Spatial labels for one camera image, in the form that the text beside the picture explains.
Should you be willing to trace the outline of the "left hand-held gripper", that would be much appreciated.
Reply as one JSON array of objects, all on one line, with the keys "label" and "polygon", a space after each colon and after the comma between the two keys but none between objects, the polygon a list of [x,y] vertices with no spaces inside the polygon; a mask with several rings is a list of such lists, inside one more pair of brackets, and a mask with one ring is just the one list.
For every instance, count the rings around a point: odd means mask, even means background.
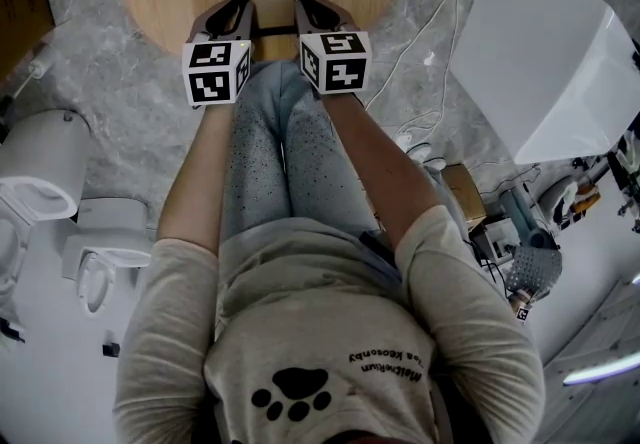
[{"label": "left hand-held gripper", "polygon": [[[199,15],[183,45],[182,75],[191,107],[234,104],[251,73],[255,5],[223,0]],[[212,40],[233,32],[234,40]]]}]

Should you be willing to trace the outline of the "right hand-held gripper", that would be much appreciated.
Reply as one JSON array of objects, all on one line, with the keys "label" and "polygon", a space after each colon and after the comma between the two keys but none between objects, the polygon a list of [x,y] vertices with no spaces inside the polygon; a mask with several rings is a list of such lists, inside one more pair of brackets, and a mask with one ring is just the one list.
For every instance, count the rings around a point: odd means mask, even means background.
[{"label": "right hand-held gripper", "polygon": [[309,3],[309,16],[303,0],[294,4],[302,73],[320,94],[364,91],[372,63],[369,34],[359,31],[352,15],[333,2]]}]

